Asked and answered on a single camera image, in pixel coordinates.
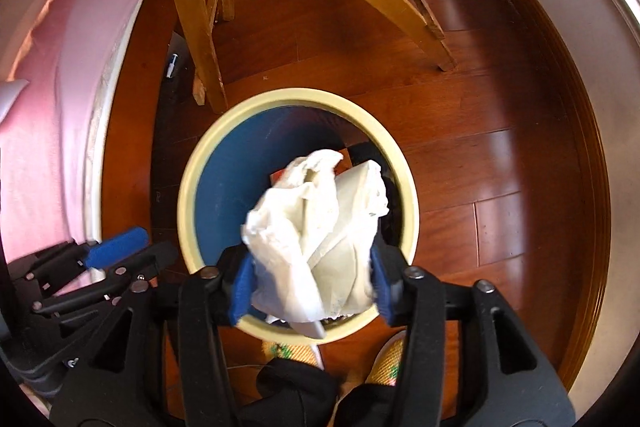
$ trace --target pink fabric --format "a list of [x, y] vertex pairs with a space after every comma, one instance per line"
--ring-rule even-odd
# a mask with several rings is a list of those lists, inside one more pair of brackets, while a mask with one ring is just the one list
[[63, 187], [71, 237], [84, 243], [84, 160], [102, 72], [139, 0], [76, 0], [66, 24], [56, 82]]
[[0, 124], [0, 233], [8, 262], [70, 238], [55, 78], [74, 1], [48, 3], [17, 66], [18, 77], [30, 83]]

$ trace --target blue trash can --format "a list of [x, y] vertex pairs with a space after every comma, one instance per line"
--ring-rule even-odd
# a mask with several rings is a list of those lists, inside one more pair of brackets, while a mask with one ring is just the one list
[[[280, 89], [236, 105], [202, 137], [180, 184], [178, 236], [185, 263], [194, 273], [217, 263], [226, 247], [241, 242], [246, 214], [270, 188], [270, 174], [315, 150], [347, 148], [353, 164], [373, 159], [382, 167], [390, 199], [386, 240], [411, 263], [418, 234], [418, 203], [407, 162], [391, 135], [354, 103], [316, 89]], [[322, 343], [364, 327], [375, 307], [326, 327]], [[238, 327], [262, 340], [318, 343], [290, 328], [267, 325], [260, 315]]]

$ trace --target shoe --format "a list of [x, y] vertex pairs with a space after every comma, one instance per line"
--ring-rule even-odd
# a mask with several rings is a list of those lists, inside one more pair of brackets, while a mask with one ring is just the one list
[[324, 369], [322, 356], [316, 344], [293, 346], [292, 344], [263, 341], [262, 352], [266, 355], [267, 361], [273, 359], [295, 360], [296, 362], [308, 363], [318, 369]]
[[379, 385], [395, 385], [402, 360], [402, 347], [406, 330], [399, 331], [392, 336], [380, 352], [373, 363], [371, 372], [365, 383], [376, 383]]

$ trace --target hardwood floorboard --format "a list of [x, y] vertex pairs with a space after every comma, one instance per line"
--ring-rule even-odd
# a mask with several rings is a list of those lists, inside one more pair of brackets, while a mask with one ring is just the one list
[[[540, 42], [510, 0], [427, 0], [458, 62], [442, 73], [361, 0], [236, 0], [214, 29], [230, 105], [283, 87], [347, 97], [394, 136], [420, 206], [415, 262], [447, 282], [489, 279], [552, 363], [566, 350], [582, 283], [584, 198], [571, 127]], [[190, 85], [161, 93], [152, 171], [152, 235], [177, 242], [184, 165], [216, 117]], [[184, 263], [163, 277], [179, 282]], [[362, 381], [394, 333], [377, 318], [321, 346], [327, 370]], [[222, 328], [230, 365], [261, 364], [260, 341]], [[445, 415], [455, 411], [458, 335], [447, 325]], [[239, 403], [255, 368], [232, 369]]]
[[422, 212], [414, 264], [437, 277], [478, 267], [474, 205]]
[[166, 409], [171, 416], [184, 420], [184, 403], [182, 402], [181, 386], [176, 385], [166, 391]]

